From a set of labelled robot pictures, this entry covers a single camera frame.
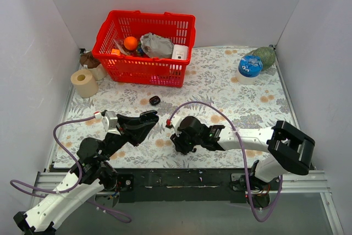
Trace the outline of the glossy black earbud charging case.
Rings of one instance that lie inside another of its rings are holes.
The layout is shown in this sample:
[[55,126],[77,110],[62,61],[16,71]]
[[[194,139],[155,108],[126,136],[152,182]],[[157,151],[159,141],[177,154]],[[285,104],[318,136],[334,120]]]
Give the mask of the glossy black earbud charging case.
[[161,99],[158,96],[153,96],[149,99],[149,103],[152,106],[156,106],[160,103]]

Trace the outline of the plastic-wrapped black earbud case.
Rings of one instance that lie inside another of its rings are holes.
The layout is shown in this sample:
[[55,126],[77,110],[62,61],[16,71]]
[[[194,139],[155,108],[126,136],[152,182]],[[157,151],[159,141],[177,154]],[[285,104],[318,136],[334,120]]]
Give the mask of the plastic-wrapped black earbud case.
[[145,111],[140,114],[140,119],[143,122],[155,122],[157,123],[159,120],[159,116],[157,115],[156,110]]

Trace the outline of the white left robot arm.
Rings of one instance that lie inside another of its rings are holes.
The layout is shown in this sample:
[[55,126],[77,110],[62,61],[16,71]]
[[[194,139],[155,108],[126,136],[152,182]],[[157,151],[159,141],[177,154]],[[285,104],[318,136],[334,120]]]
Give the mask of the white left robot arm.
[[53,190],[36,188],[41,201],[32,209],[13,217],[23,234],[55,234],[64,220],[101,191],[119,192],[118,172],[109,164],[113,154],[125,144],[139,146],[158,123],[156,110],[138,117],[113,111],[95,112],[88,120],[99,119],[106,130],[103,140],[88,137],[80,143],[74,165]]

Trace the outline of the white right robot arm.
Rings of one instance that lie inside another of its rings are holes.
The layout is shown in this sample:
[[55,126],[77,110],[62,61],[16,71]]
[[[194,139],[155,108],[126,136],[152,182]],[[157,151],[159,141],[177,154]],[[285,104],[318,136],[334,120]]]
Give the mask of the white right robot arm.
[[248,176],[235,180],[239,190],[247,187],[261,190],[280,175],[305,176],[310,170],[315,141],[286,121],[277,121],[269,128],[237,132],[224,125],[207,126],[193,116],[174,116],[166,125],[174,130],[171,141],[176,151],[184,155],[193,152],[196,146],[208,151],[244,149],[269,153],[268,158],[254,162]]

